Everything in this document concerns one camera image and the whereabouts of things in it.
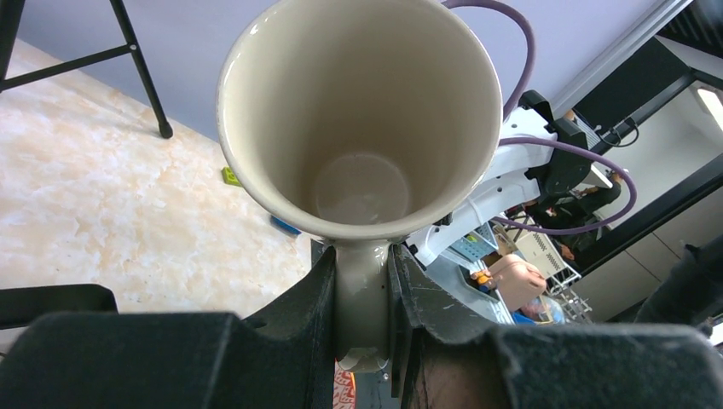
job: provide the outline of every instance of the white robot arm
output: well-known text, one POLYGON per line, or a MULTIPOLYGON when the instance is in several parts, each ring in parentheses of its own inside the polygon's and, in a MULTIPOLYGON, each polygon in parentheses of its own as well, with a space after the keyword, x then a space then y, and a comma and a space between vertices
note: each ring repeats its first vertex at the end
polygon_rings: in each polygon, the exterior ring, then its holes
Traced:
MULTIPOLYGON (((530 91, 535 109, 518 107, 507 119, 501 139, 532 137, 557 141, 564 130, 563 142, 585 142, 584 132, 571 122, 553 121, 549 105, 530 91)), ((429 266, 451 244, 501 212, 532 199, 544 199, 548 193, 561 194, 580 183, 590 172, 592 161, 566 153, 553 157, 554 148, 539 145, 500 146, 483 180, 444 222, 424 228, 407 239, 407 245, 422 265, 429 266), (540 170, 532 176, 529 170, 540 170)))

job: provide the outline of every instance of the white cabinet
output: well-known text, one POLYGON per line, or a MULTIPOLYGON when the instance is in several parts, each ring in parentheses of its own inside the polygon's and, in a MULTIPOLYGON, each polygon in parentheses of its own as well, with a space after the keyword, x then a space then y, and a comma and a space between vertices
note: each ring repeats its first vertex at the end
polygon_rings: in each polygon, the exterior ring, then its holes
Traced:
POLYGON ((681 242, 704 245, 718 237, 723 233, 723 188, 689 207, 654 233, 678 257, 683 256, 681 242))
POLYGON ((25 329, 25 327, 22 327, 0 330, 0 352, 7 354, 8 351, 10 351, 10 347, 15 343, 15 340, 25 329))
POLYGON ((663 281, 680 260, 655 234, 648 234, 625 250, 643 268, 663 281))
POLYGON ((572 285, 593 309, 590 318, 605 321, 647 298, 660 280, 622 252, 572 285))

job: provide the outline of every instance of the stand leg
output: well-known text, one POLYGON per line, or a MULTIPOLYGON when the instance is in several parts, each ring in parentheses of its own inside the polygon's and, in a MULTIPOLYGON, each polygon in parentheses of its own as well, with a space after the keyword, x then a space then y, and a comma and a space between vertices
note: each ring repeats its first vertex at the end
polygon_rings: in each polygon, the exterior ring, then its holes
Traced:
POLYGON ((125 11, 123 0, 110 0, 113 6, 113 12, 120 25, 120 31, 123 32, 125 42, 130 46, 130 55, 133 57, 133 62, 136 63, 138 74, 141 76, 143 82, 143 88, 146 89, 148 99, 151 101, 151 107, 153 112, 156 114, 156 118, 159 122, 160 135, 168 139, 173 136, 173 129, 171 124, 168 123, 168 119, 165 117, 163 107, 160 105, 160 99, 156 89, 153 86, 153 80, 151 79, 151 73, 148 71, 146 66, 146 60, 143 59, 143 53, 141 47, 138 45, 138 39, 136 33, 133 31, 133 26, 130 24, 128 13, 125 11))
POLYGON ((8 75, 23 7, 25 0, 0 0, 0 83, 8 75))

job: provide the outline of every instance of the ceiling light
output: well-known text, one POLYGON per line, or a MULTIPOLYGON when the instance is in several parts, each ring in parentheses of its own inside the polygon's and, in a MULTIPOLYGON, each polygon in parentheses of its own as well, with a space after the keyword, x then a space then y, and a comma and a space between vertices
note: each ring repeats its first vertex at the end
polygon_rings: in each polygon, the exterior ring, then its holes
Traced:
POLYGON ((709 89, 699 88, 698 96, 700 96, 701 101, 703 101, 703 104, 708 108, 710 114, 713 115, 720 129, 723 130, 723 103, 720 102, 718 94, 709 89))

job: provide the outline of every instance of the mug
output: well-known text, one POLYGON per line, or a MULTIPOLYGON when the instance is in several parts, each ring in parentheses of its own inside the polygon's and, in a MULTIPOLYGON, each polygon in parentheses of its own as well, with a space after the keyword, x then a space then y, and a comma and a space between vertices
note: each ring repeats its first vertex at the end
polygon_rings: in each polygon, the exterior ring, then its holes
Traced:
POLYGON ((336 249, 340 366, 384 368, 390 242, 457 207, 499 142, 484 47, 434 0, 281 0, 231 48, 217 120, 246 191, 336 249))

